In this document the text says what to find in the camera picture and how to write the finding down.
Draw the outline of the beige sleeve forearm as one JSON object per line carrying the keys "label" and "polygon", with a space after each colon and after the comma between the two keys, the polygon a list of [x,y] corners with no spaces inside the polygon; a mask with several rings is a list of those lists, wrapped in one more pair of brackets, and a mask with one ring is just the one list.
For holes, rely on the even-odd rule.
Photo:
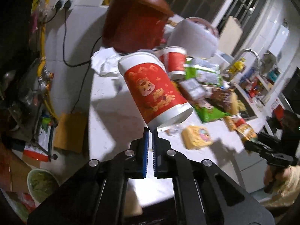
{"label": "beige sleeve forearm", "polygon": [[266,208],[279,208],[291,206],[299,195],[299,165],[288,166],[275,177],[279,187],[269,200],[260,202]]}

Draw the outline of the right hand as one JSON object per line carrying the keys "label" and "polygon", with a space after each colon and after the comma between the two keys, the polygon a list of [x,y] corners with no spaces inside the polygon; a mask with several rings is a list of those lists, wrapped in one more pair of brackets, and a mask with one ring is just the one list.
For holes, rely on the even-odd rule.
{"label": "right hand", "polygon": [[270,194],[275,188],[282,185],[291,175],[291,166],[267,166],[264,174],[264,192]]}

